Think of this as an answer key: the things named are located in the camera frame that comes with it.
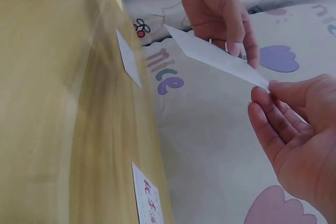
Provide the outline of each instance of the cartoon print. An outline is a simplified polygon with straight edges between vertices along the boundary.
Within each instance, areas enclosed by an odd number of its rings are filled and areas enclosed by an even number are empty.
[[[305,214],[297,199],[285,200],[280,186],[266,188],[256,198],[244,224],[317,224],[315,215]]]
[[[139,38],[143,38],[146,36],[146,33],[151,32],[151,28],[141,18],[137,18],[136,24],[133,24],[133,26]]]
[[[146,58],[149,71],[156,73],[155,78],[159,82],[157,92],[160,95],[168,93],[167,86],[171,89],[179,89],[184,85],[184,81],[178,77],[179,73],[173,69],[175,61],[169,59],[170,54],[166,48],[161,48],[160,51]]]
[[[263,10],[259,6],[254,6],[247,11],[249,14],[262,13]]]
[[[190,24],[190,21],[189,21],[188,16],[185,16],[185,18],[182,20],[181,25],[182,25],[183,27],[191,27],[191,24]]]
[[[291,73],[299,69],[295,57],[288,46],[264,47],[260,50],[260,65],[276,72]]]
[[[278,8],[278,9],[274,9],[274,10],[268,10],[266,12],[268,15],[272,15],[272,16],[286,16],[287,15],[287,10],[285,8]]]

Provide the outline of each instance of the wooden surface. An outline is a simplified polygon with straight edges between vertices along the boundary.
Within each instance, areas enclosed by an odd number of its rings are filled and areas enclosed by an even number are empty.
[[[114,0],[0,0],[0,223],[138,223],[131,161],[174,223],[141,46]],[[136,51],[124,72],[115,28]]]

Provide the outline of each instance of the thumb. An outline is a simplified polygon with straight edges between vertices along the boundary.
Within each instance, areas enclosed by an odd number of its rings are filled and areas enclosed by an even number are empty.
[[[312,95],[315,98],[323,95],[321,91],[326,87],[325,83],[330,83],[331,81],[333,81],[333,86],[335,86],[333,77],[328,74],[322,74],[315,78],[299,82],[270,81],[268,88],[277,99],[287,103],[289,106],[305,108],[307,98]]]
[[[227,50],[233,56],[239,56],[243,49],[245,29],[241,18],[239,0],[226,0],[222,17],[227,27]]]

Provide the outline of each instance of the wooden board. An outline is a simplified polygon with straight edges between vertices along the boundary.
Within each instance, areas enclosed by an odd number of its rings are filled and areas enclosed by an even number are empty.
[[[114,0],[0,0],[0,223],[138,223],[131,161],[174,223],[143,52]],[[115,28],[136,52],[124,72]]]

